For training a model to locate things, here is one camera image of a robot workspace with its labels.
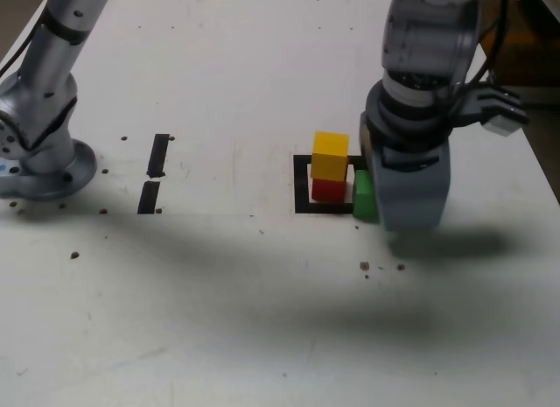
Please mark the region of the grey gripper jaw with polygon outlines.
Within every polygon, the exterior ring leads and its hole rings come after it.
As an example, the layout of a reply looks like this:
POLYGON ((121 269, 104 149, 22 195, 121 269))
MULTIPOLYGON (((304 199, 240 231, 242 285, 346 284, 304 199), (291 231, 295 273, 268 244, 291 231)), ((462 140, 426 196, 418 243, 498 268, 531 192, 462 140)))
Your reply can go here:
POLYGON ((451 184, 449 144, 421 153, 376 144, 371 159, 370 174, 382 226, 388 231, 435 228, 451 184))

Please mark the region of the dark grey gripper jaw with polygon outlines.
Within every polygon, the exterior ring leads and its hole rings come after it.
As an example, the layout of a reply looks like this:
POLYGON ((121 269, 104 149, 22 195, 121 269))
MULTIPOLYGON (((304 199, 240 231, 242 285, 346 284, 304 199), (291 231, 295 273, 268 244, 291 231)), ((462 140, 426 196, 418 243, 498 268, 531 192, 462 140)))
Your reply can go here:
POLYGON ((375 141, 375 129, 365 112, 360 114, 360 151, 369 172, 378 172, 382 168, 382 148, 375 141))

